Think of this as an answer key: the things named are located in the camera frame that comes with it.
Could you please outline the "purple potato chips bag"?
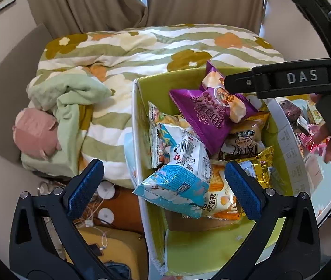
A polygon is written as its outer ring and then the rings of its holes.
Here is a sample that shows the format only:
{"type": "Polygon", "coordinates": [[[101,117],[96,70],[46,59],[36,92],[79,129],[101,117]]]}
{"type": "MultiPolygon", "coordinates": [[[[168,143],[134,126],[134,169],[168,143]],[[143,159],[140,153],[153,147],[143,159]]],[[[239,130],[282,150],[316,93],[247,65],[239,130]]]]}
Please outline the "purple potato chips bag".
{"type": "Polygon", "coordinates": [[[220,151],[235,123],[259,112],[243,95],[229,93],[224,80],[208,61],[199,89],[169,91],[172,101],[211,155],[220,151]]]}

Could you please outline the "pork floss cake bag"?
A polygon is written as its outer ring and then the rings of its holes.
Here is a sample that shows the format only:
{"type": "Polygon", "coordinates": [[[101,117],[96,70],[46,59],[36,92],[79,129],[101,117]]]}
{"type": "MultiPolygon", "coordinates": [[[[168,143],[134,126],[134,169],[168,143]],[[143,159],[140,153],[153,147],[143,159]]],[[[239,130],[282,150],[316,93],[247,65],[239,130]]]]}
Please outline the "pork floss cake bag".
{"type": "Polygon", "coordinates": [[[241,217],[236,196],[225,178],[225,164],[212,163],[212,175],[202,216],[221,221],[237,221],[241,217]]]}

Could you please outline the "blue white snack bag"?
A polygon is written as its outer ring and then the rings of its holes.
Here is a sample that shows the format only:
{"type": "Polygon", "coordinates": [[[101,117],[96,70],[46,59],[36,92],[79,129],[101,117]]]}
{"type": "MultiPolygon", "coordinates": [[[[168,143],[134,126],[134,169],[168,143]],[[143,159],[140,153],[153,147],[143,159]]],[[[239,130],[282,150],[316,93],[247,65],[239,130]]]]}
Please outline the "blue white snack bag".
{"type": "Polygon", "coordinates": [[[165,210],[193,219],[202,216],[212,168],[204,144],[174,125],[150,126],[153,137],[166,137],[169,161],[143,180],[134,194],[165,210]]]}

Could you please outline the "green white snack bag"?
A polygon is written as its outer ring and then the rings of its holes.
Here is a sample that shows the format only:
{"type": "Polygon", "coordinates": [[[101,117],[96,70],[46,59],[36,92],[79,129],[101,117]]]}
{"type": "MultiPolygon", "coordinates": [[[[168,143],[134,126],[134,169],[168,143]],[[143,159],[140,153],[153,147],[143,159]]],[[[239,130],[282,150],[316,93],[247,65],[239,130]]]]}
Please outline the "green white snack bag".
{"type": "Polygon", "coordinates": [[[324,121],[313,101],[307,100],[307,116],[310,124],[319,125],[324,121]]]}

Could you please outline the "pink marshmallow bag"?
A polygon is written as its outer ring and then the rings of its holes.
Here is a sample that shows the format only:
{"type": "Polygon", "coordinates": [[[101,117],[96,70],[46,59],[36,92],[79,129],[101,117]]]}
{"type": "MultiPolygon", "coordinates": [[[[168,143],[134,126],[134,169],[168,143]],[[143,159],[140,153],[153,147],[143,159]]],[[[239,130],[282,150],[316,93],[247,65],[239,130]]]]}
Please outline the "pink marshmallow bag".
{"type": "Polygon", "coordinates": [[[326,147],[329,143],[330,137],[323,139],[320,143],[314,142],[314,135],[320,130],[319,125],[308,125],[308,133],[297,133],[302,146],[312,154],[318,154],[322,157],[325,153],[326,147]]]}

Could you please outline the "grey corn chips bag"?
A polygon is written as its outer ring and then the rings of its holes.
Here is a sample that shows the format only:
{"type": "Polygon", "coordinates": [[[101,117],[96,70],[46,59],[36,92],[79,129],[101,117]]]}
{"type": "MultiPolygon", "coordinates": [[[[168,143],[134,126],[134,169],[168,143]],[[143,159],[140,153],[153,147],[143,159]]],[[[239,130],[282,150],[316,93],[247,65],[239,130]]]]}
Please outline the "grey corn chips bag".
{"type": "Polygon", "coordinates": [[[169,162],[171,148],[180,143],[186,134],[197,136],[183,115],[166,114],[150,101],[148,118],[153,169],[169,162]]]}

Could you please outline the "dark brown chocolate snack bag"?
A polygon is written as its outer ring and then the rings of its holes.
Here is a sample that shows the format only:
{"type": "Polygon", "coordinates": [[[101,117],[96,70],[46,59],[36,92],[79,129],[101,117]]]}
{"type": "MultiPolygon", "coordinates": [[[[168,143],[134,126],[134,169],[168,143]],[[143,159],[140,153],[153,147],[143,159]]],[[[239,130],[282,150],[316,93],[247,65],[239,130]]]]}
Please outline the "dark brown chocolate snack bag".
{"type": "Polygon", "coordinates": [[[302,109],[300,109],[297,105],[286,99],[280,103],[280,106],[286,115],[287,120],[293,127],[298,125],[301,125],[304,128],[307,127],[308,122],[305,119],[305,115],[303,114],[302,109]]]}

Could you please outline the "green cardboard box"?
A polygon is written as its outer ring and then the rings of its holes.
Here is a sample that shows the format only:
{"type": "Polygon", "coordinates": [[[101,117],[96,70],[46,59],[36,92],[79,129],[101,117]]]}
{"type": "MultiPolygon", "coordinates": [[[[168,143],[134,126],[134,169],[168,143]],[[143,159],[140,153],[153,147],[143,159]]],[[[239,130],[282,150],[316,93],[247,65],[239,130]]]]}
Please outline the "green cardboard box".
{"type": "MultiPolygon", "coordinates": [[[[197,89],[205,76],[204,68],[173,71],[141,77],[134,81],[132,96],[132,127],[136,181],[141,183],[154,170],[151,168],[148,103],[154,103],[167,114],[178,108],[169,97],[174,88],[197,89]]],[[[274,189],[296,196],[311,192],[303,158],[294,131],[276,99],[250,99],[269,110],[269,126],[263,142],[274,147],[274,168],[278,175],[272,179],[274,189]]],[[[160,274],[207,279],[220,269],[241,246],[254,223],[246,217],[238,223],[204,231],[173,231],[166,221],[163,208],[144,199],[139,200],[141,220],[153,265],[160,274]]]]}

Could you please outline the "gold snack bag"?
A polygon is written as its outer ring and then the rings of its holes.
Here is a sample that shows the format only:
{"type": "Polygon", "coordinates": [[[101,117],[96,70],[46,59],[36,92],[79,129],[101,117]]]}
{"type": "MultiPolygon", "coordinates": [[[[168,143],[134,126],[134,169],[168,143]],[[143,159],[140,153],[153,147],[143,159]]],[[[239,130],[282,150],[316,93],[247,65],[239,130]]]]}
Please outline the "gold snack bag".
{"type": "Polygon", "coordinates": [[[255,157],[237,159],[246,174],[255,178],[263,188],[270,186],[270,168],[273,166],[274,147],[266,147],[255,157]]]}

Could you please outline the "pink plush pillow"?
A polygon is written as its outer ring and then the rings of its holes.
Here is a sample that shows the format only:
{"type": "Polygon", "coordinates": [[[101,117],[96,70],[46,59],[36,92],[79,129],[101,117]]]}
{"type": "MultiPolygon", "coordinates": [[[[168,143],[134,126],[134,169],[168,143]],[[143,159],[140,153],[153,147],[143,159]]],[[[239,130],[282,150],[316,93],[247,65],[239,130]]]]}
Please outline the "pink plush pillow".
{"type": "Polygon", "coordinates": [[[13,140],[23,154],[48,160],[61,150],[57,138],[57,119],[37,108],[20,111],[12,127],[13,140]]]}

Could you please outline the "floral green striped duvet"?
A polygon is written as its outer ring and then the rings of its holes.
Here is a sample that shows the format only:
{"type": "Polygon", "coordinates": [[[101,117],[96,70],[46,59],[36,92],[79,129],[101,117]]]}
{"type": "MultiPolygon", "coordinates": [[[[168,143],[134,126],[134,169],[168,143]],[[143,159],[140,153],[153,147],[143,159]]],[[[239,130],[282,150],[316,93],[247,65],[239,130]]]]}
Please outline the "floral green striped duvet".
{"type": "Polygon", "coordinates": [[[92,159],[99,159],[107,181],[131,188],[124,137],[131,132],[134,80],[204,67],[207,61],[217,67],[252,68],[283,60],[271,44],[249,30],[219,24],[182,24],[56,38],[46,45],[35,77],[42,75],[44,80],[54,73],[84,69],[112,91],[109,98],[93,105],[80,150],[79,173],[92,159]]]}

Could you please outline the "light green blanket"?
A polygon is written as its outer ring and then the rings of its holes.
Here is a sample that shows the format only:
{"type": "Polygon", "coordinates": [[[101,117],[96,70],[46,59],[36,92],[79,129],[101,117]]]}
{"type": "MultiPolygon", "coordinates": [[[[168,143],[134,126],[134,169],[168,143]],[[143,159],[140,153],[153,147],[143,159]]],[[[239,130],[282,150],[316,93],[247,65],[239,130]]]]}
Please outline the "light green blanket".
{"type": "Polygon", "coordinates": [[[51,176],[79,174],[80,150],[93,114],[93,105],[112,95],[98,78],[84,69],[35,77],[27,86],[30,104],[57,119],[57,139],[61,148],[50,158],[33,158],[22,153],[21,162],[29,171],[51,176]]]}

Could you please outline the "beige curtain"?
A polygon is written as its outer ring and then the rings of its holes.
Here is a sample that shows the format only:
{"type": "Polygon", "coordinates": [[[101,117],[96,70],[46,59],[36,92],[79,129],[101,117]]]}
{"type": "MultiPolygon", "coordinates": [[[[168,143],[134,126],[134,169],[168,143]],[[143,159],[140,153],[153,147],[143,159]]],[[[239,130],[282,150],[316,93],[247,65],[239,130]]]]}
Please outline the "beige curtain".
{"type": "Polygon", "coordinates": [[[50,34],[185,23],[215,23],[259,32],[264,0],[27,0],[36,24],[50,34]]]}

